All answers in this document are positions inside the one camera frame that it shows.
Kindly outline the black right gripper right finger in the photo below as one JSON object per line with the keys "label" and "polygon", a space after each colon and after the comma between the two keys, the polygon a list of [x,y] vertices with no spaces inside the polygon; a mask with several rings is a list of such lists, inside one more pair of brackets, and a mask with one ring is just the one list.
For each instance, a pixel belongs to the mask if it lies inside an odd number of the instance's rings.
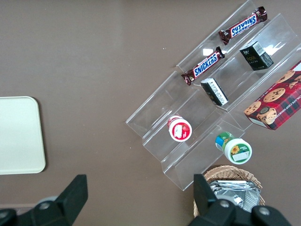
{"label": "black right gripper right finger", "polygon": [[289,226],[291,223],[271,206],[255,206],[247,212],[228,200],[217,199],[202,174],[194,175],[194,200],[199,215],[190,226]]}

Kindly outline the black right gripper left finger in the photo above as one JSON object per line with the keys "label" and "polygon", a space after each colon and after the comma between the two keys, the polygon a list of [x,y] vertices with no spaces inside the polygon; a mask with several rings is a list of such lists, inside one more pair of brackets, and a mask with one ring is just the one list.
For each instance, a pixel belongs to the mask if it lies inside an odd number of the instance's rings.
{"label": "black right gripper left finger", "polygon": [[71,226],[88,199],[87,176],[77,175],[54,200],[46,199],[27,212],[0,210],[2,226]]}

